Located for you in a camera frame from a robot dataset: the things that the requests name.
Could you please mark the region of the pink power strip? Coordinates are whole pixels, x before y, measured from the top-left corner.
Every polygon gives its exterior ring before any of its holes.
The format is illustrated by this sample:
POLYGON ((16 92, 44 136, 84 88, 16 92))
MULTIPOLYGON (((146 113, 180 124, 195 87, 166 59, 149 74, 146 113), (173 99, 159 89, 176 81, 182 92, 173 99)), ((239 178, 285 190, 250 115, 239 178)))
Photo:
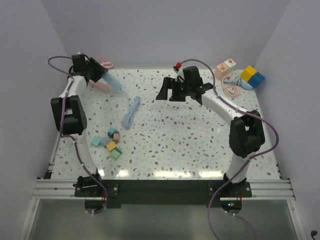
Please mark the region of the pink power strip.
POLYGON ((97 88, 97 89, 100 89, 106 93, 108 93, 110 91, 110 88, 104 84, 104 83, 101 83, 101 82, 94 82, 93 80, 89 80, 89 84, 92 85, 93 87, 97 88))

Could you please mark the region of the blue power strip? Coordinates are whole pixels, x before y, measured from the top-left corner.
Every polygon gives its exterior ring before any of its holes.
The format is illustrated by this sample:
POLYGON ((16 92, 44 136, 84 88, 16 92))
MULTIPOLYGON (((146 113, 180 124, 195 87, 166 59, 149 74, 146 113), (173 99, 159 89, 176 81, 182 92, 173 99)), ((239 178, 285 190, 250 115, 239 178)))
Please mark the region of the blue power strip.
POLYGON ((123 89, 123 85, 108 71, 101 78, 115 91, 119 92, 123 89))

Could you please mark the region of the peach cube socket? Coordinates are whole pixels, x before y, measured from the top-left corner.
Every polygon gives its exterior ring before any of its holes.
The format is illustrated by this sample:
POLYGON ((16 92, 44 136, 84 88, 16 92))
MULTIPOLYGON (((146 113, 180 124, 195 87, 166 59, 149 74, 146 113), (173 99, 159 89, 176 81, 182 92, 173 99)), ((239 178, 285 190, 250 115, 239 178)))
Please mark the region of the peach cube socket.
POLYGON ((236 69, 237 63, 229 58, 215 67, 215 77, 219 80, 229 78, 236 69))

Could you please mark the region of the teal plug adapter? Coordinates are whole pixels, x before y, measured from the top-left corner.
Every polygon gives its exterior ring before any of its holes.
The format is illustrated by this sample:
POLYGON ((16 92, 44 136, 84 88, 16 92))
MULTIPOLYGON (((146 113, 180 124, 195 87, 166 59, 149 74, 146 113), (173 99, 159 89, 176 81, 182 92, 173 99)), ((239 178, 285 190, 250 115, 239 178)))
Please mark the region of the teal plug adapter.
POLYGON ((107 132, 107 135, 109 138, 113 138, 114 137, 114 133, 117 131, 117 129, 115 127, 110 127, 108 132, 107 132))

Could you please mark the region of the mauve plug adapter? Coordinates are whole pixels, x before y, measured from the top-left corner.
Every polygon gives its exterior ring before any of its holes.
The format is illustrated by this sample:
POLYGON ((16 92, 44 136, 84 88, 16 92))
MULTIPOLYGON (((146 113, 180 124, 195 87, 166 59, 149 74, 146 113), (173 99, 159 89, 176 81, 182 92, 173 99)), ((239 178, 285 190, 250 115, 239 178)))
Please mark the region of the mauve plug adapter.
POLYGON ((112 135, 112 140, 117 144, 120 142, 120 133, 118 131, 114 132, 112 135))

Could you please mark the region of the light blue plug adapter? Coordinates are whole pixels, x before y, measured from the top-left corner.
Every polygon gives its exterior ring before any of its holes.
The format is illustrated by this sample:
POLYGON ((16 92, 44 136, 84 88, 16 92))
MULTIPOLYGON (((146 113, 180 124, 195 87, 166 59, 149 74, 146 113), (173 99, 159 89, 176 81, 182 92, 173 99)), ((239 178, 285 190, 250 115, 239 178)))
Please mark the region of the light blue plug adapter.
POLYGON ((95 146, 95 147, 99 147, 100 146, 100 140, 101 140, 100 137, 95 136, 95 137, 92 138, 90 144, 95 146))

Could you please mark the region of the green plug adapter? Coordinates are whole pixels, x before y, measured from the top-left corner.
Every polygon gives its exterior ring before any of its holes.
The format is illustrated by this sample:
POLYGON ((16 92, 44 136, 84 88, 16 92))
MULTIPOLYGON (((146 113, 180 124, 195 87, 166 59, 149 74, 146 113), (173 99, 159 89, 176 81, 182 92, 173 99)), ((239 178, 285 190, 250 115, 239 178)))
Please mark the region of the green plug adapter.
POLYGON ((110 152, 110 156, 115 160, 118 160, 121 155, 122 155, 122 151, 117 147, 110 152))

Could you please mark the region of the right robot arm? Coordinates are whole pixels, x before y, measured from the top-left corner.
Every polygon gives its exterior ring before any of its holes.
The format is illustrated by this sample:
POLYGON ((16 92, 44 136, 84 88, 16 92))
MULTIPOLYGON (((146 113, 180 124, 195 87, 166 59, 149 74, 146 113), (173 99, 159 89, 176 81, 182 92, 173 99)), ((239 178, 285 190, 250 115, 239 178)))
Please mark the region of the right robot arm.
POLYGON ((265 143, 261 115, 247 111, 215 92, 214 85, 204 83, 196 66, 174 66, 175 77, 164 77, 157 100, 185 102, 187 97, 212 110, 229 126, 228 144, 232 158, 224 174, 223 192, 230 197, 240 190, 240 183, 247 178, 249 156, 265 143))

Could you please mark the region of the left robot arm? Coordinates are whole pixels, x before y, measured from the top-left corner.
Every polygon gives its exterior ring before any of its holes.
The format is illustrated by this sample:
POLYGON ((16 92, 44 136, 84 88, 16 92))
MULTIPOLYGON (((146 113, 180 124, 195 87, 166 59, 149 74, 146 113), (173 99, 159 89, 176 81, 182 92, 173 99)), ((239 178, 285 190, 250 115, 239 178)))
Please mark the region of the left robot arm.
POLYGON ((87 143, 88 121, 81 96, 90 80, 97 82, 108 70, 92 57, 80 52, 71 57, 53 56, 47 62, 53 69, 67 75, 65 89, 60 96, 50 100, 50 105, 56 129, 61 138, 71 141, 77 164, 81 169, 74 187, 79 191, 86 189, 92 196, 99 196, 105 187, 87 143), (63 71, 51 64, 54 59, 69 59, 72 61, 72 66, 68 71, 63 71))

